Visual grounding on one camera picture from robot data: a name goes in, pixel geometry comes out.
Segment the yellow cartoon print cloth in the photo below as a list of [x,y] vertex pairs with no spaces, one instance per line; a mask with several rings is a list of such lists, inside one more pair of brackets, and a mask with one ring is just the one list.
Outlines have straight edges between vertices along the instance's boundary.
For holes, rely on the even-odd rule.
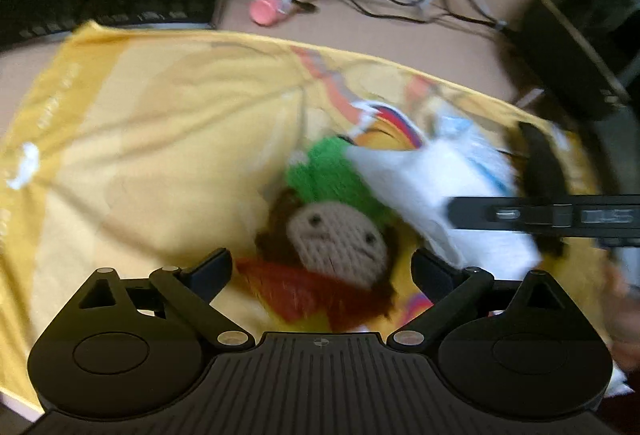
[[408,146],[453,106],[497,147],[523,110],[332,48],[215,31],[83,26],[1,142],[1,392],[35,408],[27,357],[93,270],[141,278],[218,247],[254,254],[288,159],[372,119]]

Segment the blue tissue pack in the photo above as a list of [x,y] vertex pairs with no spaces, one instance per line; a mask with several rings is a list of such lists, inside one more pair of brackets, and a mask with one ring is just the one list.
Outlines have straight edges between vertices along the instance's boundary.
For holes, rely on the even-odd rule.
[[456,197],[512,197],[514,171],[470,119],[445,112],[426,145],[406,151],[349,146],[345,157],[378,201],[399,215],[450,266],[520,280],[541,261],[527,233],[455,229]]

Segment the crocheted doll green hat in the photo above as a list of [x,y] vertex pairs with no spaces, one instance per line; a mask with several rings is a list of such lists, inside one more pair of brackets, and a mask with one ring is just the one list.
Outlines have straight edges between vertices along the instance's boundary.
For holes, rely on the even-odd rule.
[[348,160],[350,147],[331,136],[292,155],[255,256],[235,263],[266,310],[295,330],[349,331],[394,308],[392,213]]

